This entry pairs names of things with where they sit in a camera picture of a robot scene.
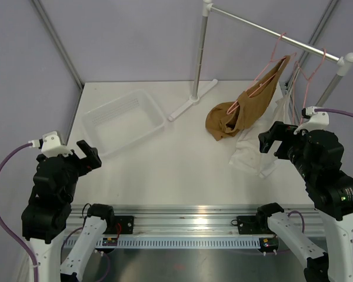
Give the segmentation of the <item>brown tank top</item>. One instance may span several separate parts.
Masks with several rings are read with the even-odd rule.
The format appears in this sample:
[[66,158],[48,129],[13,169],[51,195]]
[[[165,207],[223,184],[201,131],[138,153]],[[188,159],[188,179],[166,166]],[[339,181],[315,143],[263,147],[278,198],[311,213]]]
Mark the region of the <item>brown tank top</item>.
[[235,101],[220,103],[211,109],[205,120],[205,128],[215,140],[234,137],[240,131],[249,129],[265,113],[290,59],[289,55],[280,59],[262,79],[243,91]]

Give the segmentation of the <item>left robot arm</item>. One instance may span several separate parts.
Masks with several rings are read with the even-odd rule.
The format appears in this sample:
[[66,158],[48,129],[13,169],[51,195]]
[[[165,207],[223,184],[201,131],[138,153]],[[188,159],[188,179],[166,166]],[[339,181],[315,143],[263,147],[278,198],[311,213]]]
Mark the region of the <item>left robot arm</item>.
[[78,179],[102,166],[98,150],[86,141],[77,142],[85,153],[63,156],[40,154],[33,177],[34,186],[28,205],[22,213],[22,235],[29,242],[38,264],[35,269],[41,281],[81,281],[87,262],[101,235],[115,228],[112,206],[93,204],[77,242],[69,256],[61,260],[66,221],[71,214]]

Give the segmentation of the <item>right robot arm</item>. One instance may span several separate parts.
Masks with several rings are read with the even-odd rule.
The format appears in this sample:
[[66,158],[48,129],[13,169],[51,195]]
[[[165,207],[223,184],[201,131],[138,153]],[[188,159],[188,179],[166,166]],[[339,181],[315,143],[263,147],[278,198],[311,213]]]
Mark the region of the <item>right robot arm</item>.
[[322,219],[327,250],[314,246],[277,203],[258,208],[256,228],[272,231],[287,245],[306,281],[353,281],[353,178],[341,170],[344,148],[337,136],[322,129],[298,132],[294,125],[275,122],[258,139],[261,153],[279,141],[275,157],[289,160],[301,175]]

